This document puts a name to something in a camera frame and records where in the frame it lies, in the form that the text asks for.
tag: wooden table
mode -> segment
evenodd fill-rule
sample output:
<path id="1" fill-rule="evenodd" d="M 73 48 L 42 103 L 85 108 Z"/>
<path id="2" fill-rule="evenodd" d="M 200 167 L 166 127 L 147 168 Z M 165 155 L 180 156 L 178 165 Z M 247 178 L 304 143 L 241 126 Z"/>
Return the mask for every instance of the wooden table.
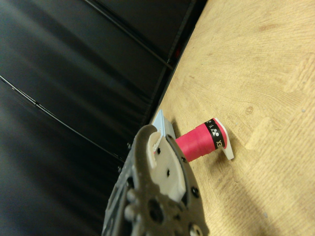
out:
<path id="1" fill-rule="evenodd" d="M 315 1 L 209 0 L 160 108 L 229 132 L 190 163 L 211 236 L 315 235 Z"/>

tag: red tape roll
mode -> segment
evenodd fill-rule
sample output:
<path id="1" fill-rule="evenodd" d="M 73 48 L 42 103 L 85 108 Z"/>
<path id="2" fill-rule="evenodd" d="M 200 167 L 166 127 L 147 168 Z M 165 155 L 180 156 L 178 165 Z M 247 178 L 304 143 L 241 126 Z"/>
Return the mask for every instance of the red tape roll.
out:
<path id="1" fill-rule="evenodd" d="M 176 142 L 187 161 L 193 161 L 220 147 L 226 148 L 227 144 L 226 134 L 214 118 L 179 137 Z"/>

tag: white plastic part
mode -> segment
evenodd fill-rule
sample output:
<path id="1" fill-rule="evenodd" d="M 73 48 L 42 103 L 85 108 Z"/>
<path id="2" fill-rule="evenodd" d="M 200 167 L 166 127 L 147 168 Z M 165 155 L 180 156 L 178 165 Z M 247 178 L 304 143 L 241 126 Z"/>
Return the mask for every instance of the white plastic part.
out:
<path id="1" fill-rule="evenodd" d="M 174 132 L 174 128 L 171 124 L 171 122 L 168 121 L 168 119 L 166 119 L 163 115 L 163 111 L 162 109 L 159 110 L 155 120 L 153 121 L 153 124 L 155 126 L 155 128 L 157 128 L 158 131 L 161 132 L 161 134 L 166 137 L 167 134 L 171 135 L 174 139 L 176 139 L 175 137 L 175 132 Z"/>
<path id="2" fill-rule="evenodd" d="M 151 179 L 159 186 L 160 192 L 180 202 L 186 193 L 184 173 L 175 152 L 160 132 L 149 137 L 147 160 Z"/>
<path id="3" fill-rule="evenodd" d="M 224 154 L 226 155 L 227 159 L 228 159 L 228 160 L 232 160 L 232 159 L 234 158 L 234 154 L 233 154 L 232 146 L 231 146 L 230 139 L 229 139 L 229 137 L 228 137 L 226 128 L 225 128 L 224 125 L 219 121 L 218 118 L 215 118 L 215 119 L 216 119 L 216 121 L 221 125 L 221 127 L 223 128 L 223 130 L 225 131 L 225 134 L 226 134 L 226 141 L 227 141 L 227 144 L 226 144 L 226 148 L 223 148 L 223 147 L 222 147 L 222 150 L 223 150 Z"/>

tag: black label band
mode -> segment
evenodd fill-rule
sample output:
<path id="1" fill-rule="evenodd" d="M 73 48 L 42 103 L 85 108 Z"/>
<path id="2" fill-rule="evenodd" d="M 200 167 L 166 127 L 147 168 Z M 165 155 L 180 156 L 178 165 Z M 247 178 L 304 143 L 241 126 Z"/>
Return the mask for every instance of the black label band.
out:
<path id="1" fill-rule="evenodd" d="M 221 130 L 219 129 L 218 125 L 216 124 L 214 119 L 211 119 L 207 122 L 205 122 L 205 125 L 211 134 L 211 137 L 213 139 L 213 143 L 215 144 L 215 148 L 221 148 L 225 147 L 224 138 L 221 133 Z"/>

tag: black curtain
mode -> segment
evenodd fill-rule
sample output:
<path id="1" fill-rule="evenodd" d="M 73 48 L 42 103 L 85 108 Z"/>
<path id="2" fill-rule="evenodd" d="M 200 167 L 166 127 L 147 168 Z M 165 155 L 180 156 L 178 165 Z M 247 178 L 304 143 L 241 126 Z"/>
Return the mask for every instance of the black curtain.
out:
<path id="1" fill-rule="evenodd" d="M 100 234 L 203 5 L 0 0 L 1 235 Z"/>

